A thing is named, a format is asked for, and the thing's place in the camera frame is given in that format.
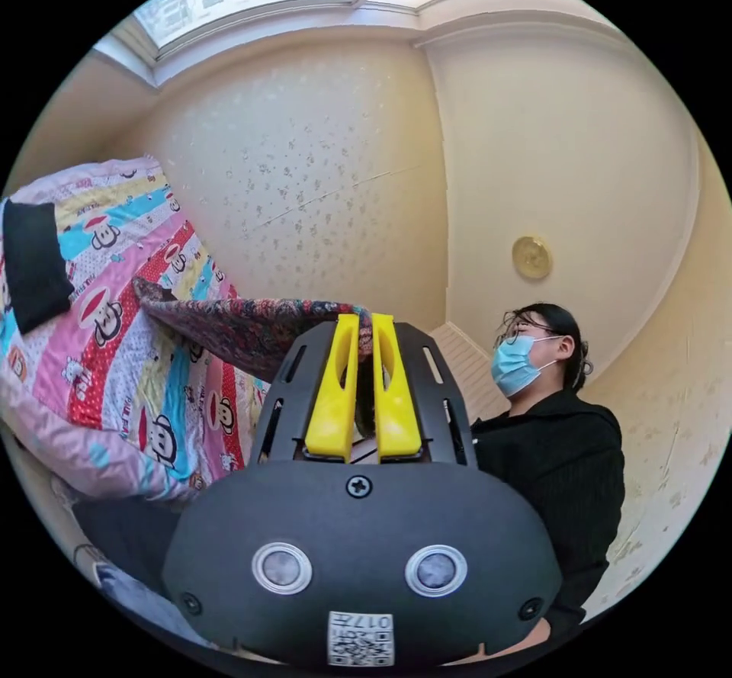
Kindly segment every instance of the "woman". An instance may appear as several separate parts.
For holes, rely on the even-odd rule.
[[[478,466],[535,508],[564,577],[546,617],[510,649],[517,651],[557,640],[584,619],[618,533],[624,457],[617,419],[577,396],[592,364],[572,315],[532,304],[503,322],[491,373],[509,409],[473,424]]]

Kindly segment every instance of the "slot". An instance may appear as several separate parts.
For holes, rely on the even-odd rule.
[[[272,415],[269,417],[269,421],[267,422],[267,429],[265,430],[265,436],[262,440],[262,450],[259,452],[257,464],[266,462],[269,459],[269,453],[272,450],[272,442],[275,440],[275,434],[277,433],[277,424],[280,420],[280,415],[282,414],[282,405],[283,400],[281,398],[278,398],[274,402],[274,409],[272,410]]]
[[[455,452],[455,461],[458,464],[467,464],[467,458],[465,456],[465,449],[463,447],[463,439],[460,436],[460,429],[455,422],[455,412],[453,411],[452,404],[448,399],[442,402],[445,405],[445,413],[448,415],[448,426],[450,428],[450,438],[452,439],[452,448]]]
[[[435,358],[432,356],[432,350],[430,350],[427,346],[423,347],[422,350],[425,353],[425,357],[427,358],[427,365],[429,365],[429,369],[432,371],[435,382],[442,385],[444,381],[442,380],[442,376],[440,375],[437,363],[435,363]]]
[[[292,383],[292,379],[295,377],[295,373],[297,372],[298,367],[300,366],[300,362],[303,359],[303,356],[305,355],[305,350],[307,348],[307,345],[302,345],[300,349],[297,351],[297,354],[294,357],[294,360],[292,361],[290,367],[287,369],[287,373],[282,378],[283,383]]]

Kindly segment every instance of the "gold round plaque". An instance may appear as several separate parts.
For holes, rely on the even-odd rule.
[[[513,244],[513,265],[524,279],[543,279],[551,271],[551,254],[546,243],[535,236],[522,236]]]

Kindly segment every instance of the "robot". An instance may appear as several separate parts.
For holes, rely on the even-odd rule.
[[[358,324],[341,315],[294,343],[249,466],[183,512],[166,589],[205,639],[296,668],[391,673],[499,652],[559,591],[544,524],[478,470],[435,341],[388,315],[373,315],[378,464],[350,464]]]

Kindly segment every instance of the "blue surgical mask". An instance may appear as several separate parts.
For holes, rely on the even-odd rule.
[[[544,368],[557,362],[553,360],[551,363],[537,368],[528,359],[534,343],[542,340],[556,340],[560,337],[561,335],[534,338],[530,335],[519,335],[515,339],[504,340],[498,346],[493,356],[493,364],[490,366],[490,373],[496,386],[506,398],[515,396],[519,391],[530,386],[541,375]]]

